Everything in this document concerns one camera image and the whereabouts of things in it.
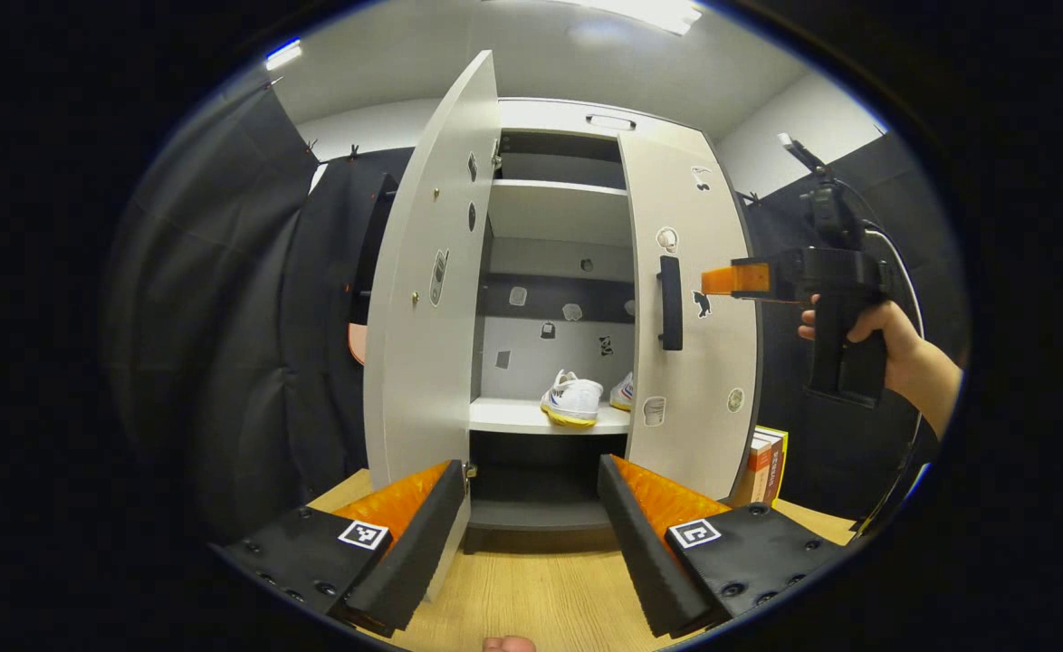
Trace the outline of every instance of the orange gripper pad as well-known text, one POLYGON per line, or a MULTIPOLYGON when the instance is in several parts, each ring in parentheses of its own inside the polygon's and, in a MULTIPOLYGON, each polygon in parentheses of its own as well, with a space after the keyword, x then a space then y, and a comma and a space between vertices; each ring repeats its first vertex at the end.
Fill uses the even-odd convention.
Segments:
POLYGON ((703 271, 701 273, 701 294, 730 295, 733 292, 767 292, 769 265, 735 265, 703 271))
POLYGON ((384 553, 389 554, 391 548, 399 544, 400 537, 406 532, 407 525, 411 524, 411 519, 415 519, 416 513, 423 506, 424 500, 431 495, 432 488, 439 482, 443 471, 448 470, 449 464, 450 461, 441 462, 429 469, 407 475, 399 482, 384 486, 373 495, 355 500, 345 507, 336 508, 333 515, 390 529, 391 544, 384 553))
POLYGON ((611 455, 611 459, 620 470, 627 488, 632 492, 640 511, 644 512, 644 518, 652 525, 652 532, 655 532, 661 544, 664 544, 664 549, 669 550, 673 559, 676 558, 676 554, 669 548, 669 541, 664 540, 664 532, 668 532, 669 528, 697 519, 708 519, 709 516, 723 515, 730 511, 725 504, 648 471, 643 466, 636 466, 614 454, 611 455))

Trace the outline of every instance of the white cabinet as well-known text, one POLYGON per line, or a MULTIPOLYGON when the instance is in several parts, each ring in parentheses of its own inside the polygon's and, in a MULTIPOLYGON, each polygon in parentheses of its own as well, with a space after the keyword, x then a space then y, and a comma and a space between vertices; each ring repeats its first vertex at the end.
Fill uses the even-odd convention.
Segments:
POLYGON ((601 524, 601 453, 727 498, 752 432, 755 303, 716 298, 705 314, 693 290, 702 271, 749 256, 740 220, 701 131, 624 108, 500 100, 491 53, 479 53, 424 130, 382 240, 364 381, 375 487, 476 462, 479 514, 465 506, 449 552, 469 521, 601 524), (665 229, 673 251, 658 239, 665 229), (681 350, 661 348, 663 255, 679 266, 668 310, 681 350), (566 302, 580 319, 566 318, 566 302), (634 371, 634 412, 603 405, 592 430, 552 425, 539 399, 560 368, 600 381, 606 403, 634 371))

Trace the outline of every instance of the white sneaker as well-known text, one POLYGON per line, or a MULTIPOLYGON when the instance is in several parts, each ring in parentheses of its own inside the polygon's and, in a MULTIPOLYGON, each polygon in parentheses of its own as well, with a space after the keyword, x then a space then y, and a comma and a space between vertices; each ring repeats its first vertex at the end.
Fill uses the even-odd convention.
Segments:
POLYGON ((602 394, 601 383, 577 379, 571 371, 564 374, 560 369, 555 384, 540 399, 540 409, 556 424, 590 429, 596 424, 602 394))
POLYGON ((627 372, 623 381, 615 383, 608 395, 608 403, 615 409, 632 411, 632 372, 627 372))

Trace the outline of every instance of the cabinet door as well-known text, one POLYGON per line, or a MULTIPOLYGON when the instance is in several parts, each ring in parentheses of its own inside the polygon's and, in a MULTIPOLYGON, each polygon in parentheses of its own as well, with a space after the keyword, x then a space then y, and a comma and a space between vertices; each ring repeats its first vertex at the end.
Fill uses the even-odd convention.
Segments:
MULTIPOLYGON (((485 50, 431 117, 383 234, 362 383, 375 488, 468 459, 474 313, 497 138, 494 66, 485 50)), ((469 509, 465 501, 428 597, 441 586, 469 509)))
POLYGON ((622 133, 636 255, 636 363, 627 457, 714 500, 746 461, 758 377, 752 301, 696 301, 701 272, 749 255, 733 194, 705 137, 680 146, 622 133), (658 239, 676 235, 675 252, 658 239), (684 348, 663 350, 660 257, 679 263, 684 348))

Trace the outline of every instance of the black fabric backdrop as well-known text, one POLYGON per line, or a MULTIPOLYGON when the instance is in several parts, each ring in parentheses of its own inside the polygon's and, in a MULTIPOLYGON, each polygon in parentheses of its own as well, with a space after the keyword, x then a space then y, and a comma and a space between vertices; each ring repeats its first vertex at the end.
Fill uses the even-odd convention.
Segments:
MULTIPOLYGON (((961 255, 916 157, 888 133, 830 165, 872 208, 846 191, 855 214, 879 223, 895 244, 919 301, 926 339, 950 357, 962 358, 969 313, 961 255)), ((759 203, 742 202, 755 255, 788 247, 825 247, 804 219, 800 195, 813 186, 812 180, 802 179, 759 203)), ((882 252, 880 240, 867 239, 866 247, 882 252)), ((897 301, 913 313, 900 298, 897 301)), ((890 490, 913 438, 916 411, 889 389, 874 412, 806 395, 802 384, 812 344, 797 336, 804 308, 767 302, 762 310, 764 374, 758 421, 790 433, 780 496, 827 515, 862 519, 890 490)), ((917 446, 917 463, 929 461, 937 450, 925 420, 917 446)))
POLYGON ((267 83, 226 82, 170 137, 122 216, 102 306, 125 433, 220 544, 366 466, 336 288, 382 172, 410 156, 328 166, 308 195, 318 162, 267 83))
POLYGON ((280 321, 287 434, 308 499, 367 467, 362 366, 347 346, 364 235, 382 178, 403 178, 412 149, 330 162, 287 252, 280 321))

